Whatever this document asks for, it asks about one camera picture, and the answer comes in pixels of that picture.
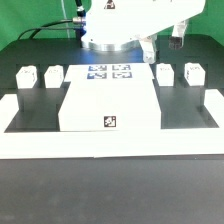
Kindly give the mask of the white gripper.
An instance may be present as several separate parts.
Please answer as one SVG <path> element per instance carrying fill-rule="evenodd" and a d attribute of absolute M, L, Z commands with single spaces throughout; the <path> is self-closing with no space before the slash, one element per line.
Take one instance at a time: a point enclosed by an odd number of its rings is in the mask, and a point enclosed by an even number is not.
<path fill-rule="evenodd" d="M 140 39 L 139 43 L 143 51 L 143 61 L 148 64 L 153 64 L 156 61 L 156 40 L 157 36 L 152 35 L 146 38 Z M 169 48 L 172 50 L 178 50 L 183 47 L 183 39 L 181 37 L 169 38 Z"/>

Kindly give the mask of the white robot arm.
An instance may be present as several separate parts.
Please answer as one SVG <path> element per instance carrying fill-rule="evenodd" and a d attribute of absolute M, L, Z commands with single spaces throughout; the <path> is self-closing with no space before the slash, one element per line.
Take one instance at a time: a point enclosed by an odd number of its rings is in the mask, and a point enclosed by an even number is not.
<path fill-rule="evenodd" d="M 84 48 L 123 51 L 141 46 L 143 61 L 156 61 L 157 34 L 173 28 L 170 45 L 183 46 L 190 18 L 203 12 L 206 0 L 91 0 L 86 14 Z"/>

